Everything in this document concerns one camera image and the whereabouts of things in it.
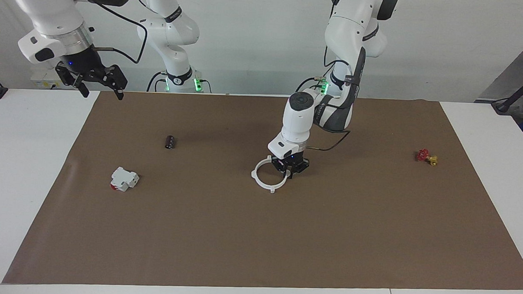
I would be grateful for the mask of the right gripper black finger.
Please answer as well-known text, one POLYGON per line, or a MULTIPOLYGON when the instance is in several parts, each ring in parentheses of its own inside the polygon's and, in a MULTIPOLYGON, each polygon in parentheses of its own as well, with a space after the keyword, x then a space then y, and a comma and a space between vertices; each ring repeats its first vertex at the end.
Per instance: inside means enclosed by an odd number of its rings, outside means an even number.
POLYGON ((87 98, 90 94, 87 86, 85 86, 83 83, 83 76, 77 76, 74 81, 74 88, 77 89, 84 98, 87 98))
POLYGON ((119 65, 111 65, 110 70, 110 88, 114 91, 118 100, 122 100, 124 97, 124 89, 127 86, 127 78, 123 74, 119 65))

